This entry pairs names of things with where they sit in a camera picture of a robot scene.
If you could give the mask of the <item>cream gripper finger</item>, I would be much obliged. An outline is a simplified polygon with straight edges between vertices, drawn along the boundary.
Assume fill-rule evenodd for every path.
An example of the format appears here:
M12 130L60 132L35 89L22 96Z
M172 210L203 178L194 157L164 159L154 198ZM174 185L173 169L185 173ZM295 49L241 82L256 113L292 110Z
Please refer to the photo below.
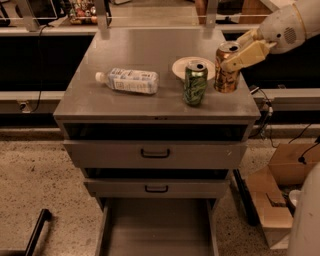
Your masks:
M242 47L239 52L231 54L220 66L227 72L234 72L242 68L250 67L264 61L270 53L270 50L276 45L276 42L256 40L248 46Z
M247 46L254 41L262 40L263 35L259 29L250 29L240 37L236 39L236 42L239 43L242 47Z

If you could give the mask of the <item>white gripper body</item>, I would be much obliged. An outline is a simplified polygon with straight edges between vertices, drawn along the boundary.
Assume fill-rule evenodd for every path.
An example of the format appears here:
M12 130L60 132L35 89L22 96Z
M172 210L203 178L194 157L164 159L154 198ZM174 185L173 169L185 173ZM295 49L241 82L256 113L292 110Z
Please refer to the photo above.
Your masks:
M271 54L289 52L306 41L304 23L296 4L270 14L260 24L259 31L263 39L272 45Z

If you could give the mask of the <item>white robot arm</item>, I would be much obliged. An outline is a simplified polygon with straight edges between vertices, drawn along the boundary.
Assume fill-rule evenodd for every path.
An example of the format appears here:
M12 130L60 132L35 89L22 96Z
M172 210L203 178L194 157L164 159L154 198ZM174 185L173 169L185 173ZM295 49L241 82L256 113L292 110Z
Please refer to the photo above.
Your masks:
M282 54L320 34L320 0L295 0L270 14L256 29L237 39L237 53L224 60L225 71L238 71ZM288 256L320 255L320 164L307 175L290 232Z

